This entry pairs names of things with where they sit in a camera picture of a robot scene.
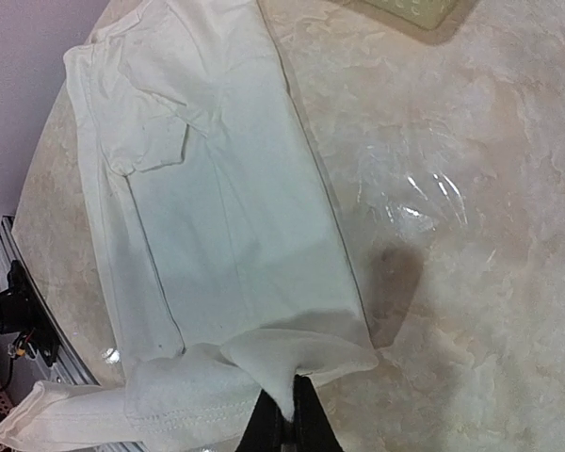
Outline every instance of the green container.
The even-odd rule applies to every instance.
[[[427,30],[436,28],[459,0],[366,0]]]

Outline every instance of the metal rack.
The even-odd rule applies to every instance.
[[[12,261],[18,260],[24,264],[23,256],[19,252],[12,236],[13,220],[13,217],[4,217],[0,226],[0,292],[8,286],[7,275]],[[40,300],[44,311],[47,313],[48,318],[57,332],[61,347],[56,356],[56,362],[51,367],[48,367],[42,359],[35,359],[33,361],[24,360],[24,363],[21,365],[25,365],[27,367],[26,372],[19,372],[18,374],[23,374],[27,380],[22,380],[19,385],[15,384],[12,391],[16,392],[18,389],[20,392],[28,392],[30,386],[33,385],[33,382],[38,379],[47,379],[54,382],[74,385],[98,384],[96,378],[92,376],[91,372],[79,358],[79,355],[63,333],[62,329],[58,326],[57,321],[48,309],[44,298],[38,290],[38,287],[33,283],[33,279],[31,278],[31,275],[29,275],[28,271],[27,275],[29,276],[29,280],[32,282],[35,294]],[[2,348],[0,351],[5,351],[7,343],[9,342],[9,338],[5,337],[4,342],[0,344],[0,348]],[[21,398],[25,394],[13,395],[14,396],[12,398],[16,401],[16,398]],[[141,444],[136,443],[105,444],[97,447],[96,450],[99,452],[145,451]]]

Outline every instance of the stitching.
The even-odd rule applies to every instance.
[[[37,435],[34,435],[34,436],[31,436],[31,435],[30,435],[30,436],[22,436],[21,439],[15,440],[15,441],[17,441],[18,444],[19,444],[19,446],[21,446],[21,445],[23,445],[24,442],[27,442],[27,441],[29,441],[29,440],[31,440],[31,441],[33,441],[34,443],[37,443],[37,444],[51,444],[51,445],[55,445],[55,444],[75,444],[75,445],[80,445],[80,444],[83,444],[83,445],[90,446],[91,444],[97,444],[97,443],[70,443],[69,441],[58,441],[58,442],[55,442],[55,441],[46,441],[46,440],[43,440],[43,439],[41,438],[41,436],[37,436]]]
[[[149,421],[151,419],[160,419],[162,417],[170,417],[173,416],[175,414],[180,414],[183,412],[215,412],[217,410],[224,410],[224,409],[229,409],[229,408],[235,408],[235,407],[240,407],[241,405],[247,405],[248,403],[251,403],[250,400],[244,400],[242,402],[238,402],[238,403],[231,403],[229,405],[218,405],[216,407],[209,407],[209,408],[197,408],[197,409],[185,409],[185,410],[174,410],[172,412],[164,412],[164,413],[160,413],[160,414],[150,414],[147,416],[140,416],[140,417],[136,417],[136,416],[127,416],[128,419],[132,419],[135,421]]]
[[[198,424],[214,424],[216,422],[219,421],[223,421],[226,419],[229,419],[230,417],[241,417],[241,416],[247,416],[250,413],[249,410],[242,410],[242,411],[238,411],[238,412],[232,412],[229,414],[225,414],[225,415],[221,415],[221,416],[216,416],[216,417],[212,417],[212,418],[207,418],[207,419],[199,419],[193,422],[184,422],[183,425],[172,425],[170,427],[167,428],[142,428],[142,426],[133,426],[135,427],[137,430],[145,432],[145,433],[163,433],[166,431],[172,431],[172,430],[177,430],[180,428],[187,428],[189,426],[196,426]]]
[[[230,410],[230,412],[247,412],[247,411],[248,410],[245,409],[245,408],[238,408],[238,409],[235,409],[235,410]],[[161,424],[172,424],[174,422],[185,422],[186,423],[186,421],[188,421],[188,420],[199,422],[203,419],[218,419],[222,416],[226,416],[226,415],[220,413],[220,414],[206,414],[206,415],[197,415],[197,416],[181,416],[181,417],[178,417],[178,418],[170,418],[170,419],[166,419],[166,420],[163,420],[163,421],[153,421],[153,422],[140,421],[141,425],[140,424],[137,425],[136,422],[134,422],[134,425],[135,425],[136,428],[144,430],[145,429],[145,428],[143,428],[144,426],[148,426],[148,427],[158,426],[158,425],[161,425]]]
[[[81,414],[59,414],[55,416],[42,416],[41,414],[35,416],[34,419],[41,421],[58,421],[59,419],[76,419],[78,417],[94,417],[98,419],[120,419],[120,414],[96,414],[91,412],[83,412]]]

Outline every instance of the purple wall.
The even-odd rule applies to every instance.
[[[13,214],[43,125],[108,0],[0,0],[0,217]]]

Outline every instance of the white t-shirt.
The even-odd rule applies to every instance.
[[[253,0],[147,0],[65,63],[126,388],[42,386],[1,442],[185,450],[242,433],[262,388],[291,418],[296,373],[322,384],[376,365],[331,204]],[[97,412],[102,400],[110,405]],[[67,416],[87,421],[65,445],[37,441],[38,431],[71,430]]]

